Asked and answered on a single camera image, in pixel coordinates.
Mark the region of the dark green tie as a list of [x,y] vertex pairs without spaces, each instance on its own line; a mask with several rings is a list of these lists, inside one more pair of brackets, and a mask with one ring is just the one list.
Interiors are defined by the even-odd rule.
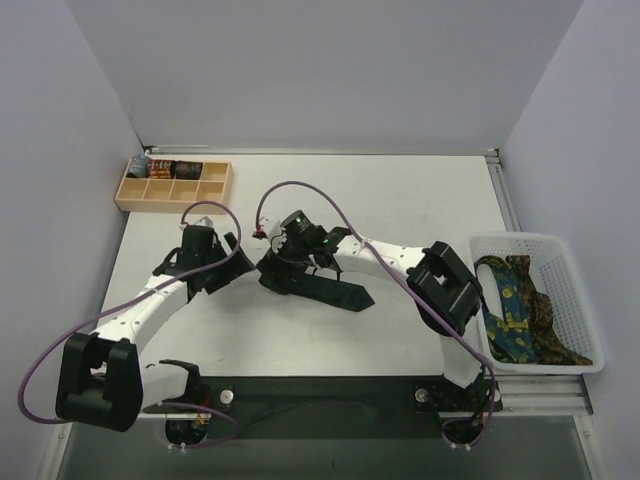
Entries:
[[364,286],[308,273],[308,266],[263,258],[258,264],[259,283],[279,295],[293,295],[350,312],[375,305]]

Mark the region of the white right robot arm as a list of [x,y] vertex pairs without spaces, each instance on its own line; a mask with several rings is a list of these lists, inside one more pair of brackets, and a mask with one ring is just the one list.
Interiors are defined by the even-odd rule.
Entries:
[[349,224],[327,230],[301,210],[283,220],[259,217],[254,235],[268,242],[258,264],[260,282],[279,294],[359,312],[373,299],[363,286],[343,281],[342,274],[398,283],[440,337],[447,404],[463,410],[477,401],[476,379],[491,363],[465,331],[479,313],[482,288],[451,246],[441,241],[429,247],[390,244],[366,238]]

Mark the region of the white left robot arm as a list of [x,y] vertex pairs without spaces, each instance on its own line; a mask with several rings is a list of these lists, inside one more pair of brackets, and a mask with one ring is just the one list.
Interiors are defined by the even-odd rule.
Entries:
[[184,228],[180,246],[152,271],[133,301],[90,333],[65,342],[55,412],[65,421],[124,432],[148,407],[169,402],[188,412],[208,396],[197,365],[140,353],[200,292],[212,294],[254,270],[236,236],[209,226]]

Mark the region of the dark brown rolled tie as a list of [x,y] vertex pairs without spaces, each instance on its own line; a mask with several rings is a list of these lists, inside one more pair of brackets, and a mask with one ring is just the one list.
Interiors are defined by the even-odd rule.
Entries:
[[174,178],[178,180],[199,180],[202,174],[201,162],[176,161]]

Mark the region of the wooden compartment organizer box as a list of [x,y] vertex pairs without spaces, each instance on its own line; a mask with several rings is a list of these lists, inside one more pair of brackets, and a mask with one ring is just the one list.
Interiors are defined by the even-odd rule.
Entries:
[[203,164],[201,177],[199,180],[126,178],[129,160],[115,195],[115,203],[121,211],[182,213],[188,206],[196,204],[197,213],[212,215],[224,213],[220,206],[228,203],[233,179],[233,167],[229,161],[156,159],[201,162]]

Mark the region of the red patterned rolled tie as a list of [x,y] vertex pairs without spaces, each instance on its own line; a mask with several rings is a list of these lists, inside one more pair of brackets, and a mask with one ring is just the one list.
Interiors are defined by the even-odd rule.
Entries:
[[147,171],[150,179],[173,179],[175,175],[175,161],[150,159],[147,162]]

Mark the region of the grey rolled tie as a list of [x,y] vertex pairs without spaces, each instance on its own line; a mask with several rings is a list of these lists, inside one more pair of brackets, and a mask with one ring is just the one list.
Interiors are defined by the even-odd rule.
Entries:
[[126,178],[144,179],[149,175],[149,158],[146,155],[135,155],[128,165]]

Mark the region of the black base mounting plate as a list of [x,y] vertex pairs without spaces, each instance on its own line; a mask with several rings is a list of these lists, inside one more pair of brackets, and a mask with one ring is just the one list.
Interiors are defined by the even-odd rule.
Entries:
[[500,399],[489,380],[460,388],[442,376],[209,376],[206,406],[230,416],[212,419],[209,439],[422,440],[438,438],[450,419],[478,428]]

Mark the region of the blue yellow patterned tie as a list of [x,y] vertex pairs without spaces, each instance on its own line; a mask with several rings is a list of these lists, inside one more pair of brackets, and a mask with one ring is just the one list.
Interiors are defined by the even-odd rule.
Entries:
[[478,271],[488,267],[498,289],[501,314],[493,314],[482,299],[482,310],[487,340],[492,356],[502,363],[537,364],[529,315],[520,290],[520,281],[514,269],[503,258],[487,255],[474,264]]

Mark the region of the brown green patterned tie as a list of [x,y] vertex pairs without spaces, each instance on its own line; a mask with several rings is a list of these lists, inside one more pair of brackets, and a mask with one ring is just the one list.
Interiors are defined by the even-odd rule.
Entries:
[[536,289],[530,275],[531,257],[511,255],[506,257],[506,262],[519,282],[519,293],[538,363],[556,366],[592,365],[591,359],[567,348],[555,333],[551,300]]

